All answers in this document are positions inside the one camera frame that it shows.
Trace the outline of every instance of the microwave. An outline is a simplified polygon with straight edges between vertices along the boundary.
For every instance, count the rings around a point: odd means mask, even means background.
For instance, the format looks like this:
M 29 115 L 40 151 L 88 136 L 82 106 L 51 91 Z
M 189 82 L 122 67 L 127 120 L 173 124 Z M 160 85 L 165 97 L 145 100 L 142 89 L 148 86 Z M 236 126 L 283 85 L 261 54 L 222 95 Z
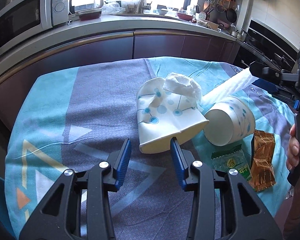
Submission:
M 69 18 L 69 0 L 14 0 L 0 11 L 0 55 Z

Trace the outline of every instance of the faucet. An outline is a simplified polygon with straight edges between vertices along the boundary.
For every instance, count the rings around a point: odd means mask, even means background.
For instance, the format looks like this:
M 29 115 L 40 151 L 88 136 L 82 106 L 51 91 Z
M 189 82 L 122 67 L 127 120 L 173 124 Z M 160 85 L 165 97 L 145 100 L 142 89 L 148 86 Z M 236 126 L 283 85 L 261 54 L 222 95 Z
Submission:
M 143 10 L 151 10 L 151 6 L 145 4 L 145 0 L 140 1 L 139 10 L 137 13 L 143 13 Z

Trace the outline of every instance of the candy wrapper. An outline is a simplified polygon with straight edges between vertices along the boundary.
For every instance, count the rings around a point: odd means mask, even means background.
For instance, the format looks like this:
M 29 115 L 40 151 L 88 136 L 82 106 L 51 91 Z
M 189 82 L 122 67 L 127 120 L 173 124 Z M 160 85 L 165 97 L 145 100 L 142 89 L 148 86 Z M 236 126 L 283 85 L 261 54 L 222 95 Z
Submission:
M 275 139 L 272 133 L 255 130 L 251 142 L 251 174 L 253 188 L 261 191 L 276 184 L 272 166 Z
M 229 169 L 236 169 L 251 184 L 251 172 L 244 157 L 241 145 L 237 145 L 228 151 L 215 152 L 211 156 L 214 169 L 227 172 Z

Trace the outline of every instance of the paper cup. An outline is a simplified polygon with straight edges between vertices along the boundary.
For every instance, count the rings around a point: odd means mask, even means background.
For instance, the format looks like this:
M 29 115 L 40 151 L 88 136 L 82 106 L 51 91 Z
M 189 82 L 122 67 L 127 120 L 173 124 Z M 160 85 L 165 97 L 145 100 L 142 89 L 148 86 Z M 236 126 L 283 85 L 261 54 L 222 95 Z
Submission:
M 204 134 L 216 146 L 239 141 L 253 134 L 256 128 L 252 111 L 232 96 L 216 103 L 204 117 L 209 120 L 203 129 Z
M 139 149 L 142 153 L 160 153 L 170 149 L 172 137 L 179 144 L 197 135 L 209 122 L 199 112 L 195 99 L 162 89 L 164 78 L 154 78 L 137 93 Z

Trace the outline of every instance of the microwave door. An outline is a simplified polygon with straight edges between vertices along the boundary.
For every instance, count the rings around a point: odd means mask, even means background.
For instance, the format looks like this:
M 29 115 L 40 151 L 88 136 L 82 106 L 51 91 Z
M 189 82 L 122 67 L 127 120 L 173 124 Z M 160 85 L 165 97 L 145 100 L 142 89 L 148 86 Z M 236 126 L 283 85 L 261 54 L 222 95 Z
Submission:
M 51 0 L 14 0 L 0 11 L 0 55 L 49 28 Z

